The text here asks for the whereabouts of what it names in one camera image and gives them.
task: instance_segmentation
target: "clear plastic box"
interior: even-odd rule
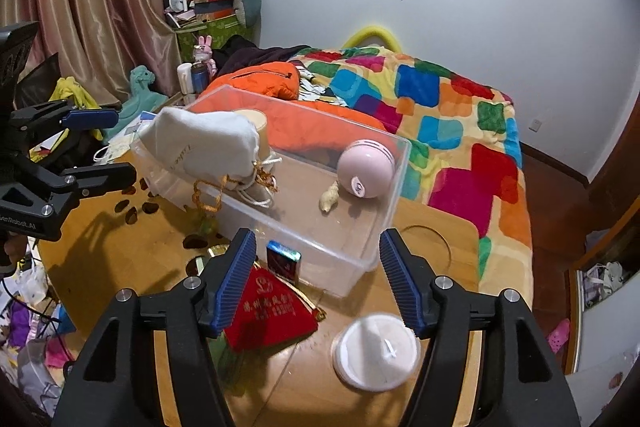
[[[187,107],[193,112],[253,108],[268,118],[271,148],[283,158],[273,174],[278,182],[274,204],[265,209],[249,206],[232,192],[222,195],[216,214],[220,233],[233,237],[241,227],[254,230],[258,256],[266,258],[270,240],[302,254],[300,279],[338,297],[378,263],[380,233],[389,227],[398,204],[411,144],[409,140],[357,124],[332,114],[277,98],[222,86]],[[328,214],[319,198],[337,180],[337,160],[353,141],[369,139],[385,145],[396,160],[388,192],[361,199],[340,188],[337,206]],[[191,201],[194,180],[167,172],[139,139],[131,150],[139,174],[150,189],[180,208]],[[218,191],[199,185],[204,203],[212,204]]]

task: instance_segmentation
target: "dark clothing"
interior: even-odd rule
[[[293,48],[257,48],[256,45],[241,37],[232,36],[222,48],[213,50],[213,59],[218,67],[218,74],[235,73],[242,68],[268,64],[269,62],[287,62],[293,55],[308,46],[294,46]]]

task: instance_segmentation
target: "floor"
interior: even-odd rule
[[[585,235],[597,229],[587,190],[572,177],[524,156],[527,203],[533,236],[533,314],[548,335],[569,318],[566,270],[584,254]],[[556,358],[564,367],[566,346]]]

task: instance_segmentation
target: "white cup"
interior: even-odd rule
[[[193,93],[193,83],[191,82],[191,66],[190,62],[185,62],[178,66],[178,82],[180,82],[180,90],[182,94]]]

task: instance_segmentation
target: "metal screw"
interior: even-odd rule
[[[504,298],[507,299],[509,302],[518,302],[520,300],[520,294],[516,292],[516,290],[507,288],[504,291]]]
[[[119,302],[127,302],[133,296],[133,290],[129,288],[124,288],[122,290],[118,290],[116,293],[116,301]]]
[[[201,282],[200,277],[191,276],[187,277],[187,279],[182,282],[182,285],[188,290],[194,290],[200,286]]]
[[[448,290],[453,286],[453,281],[446,275],[441,275],[440,277],[436,277],[436,286],[441,290]]]

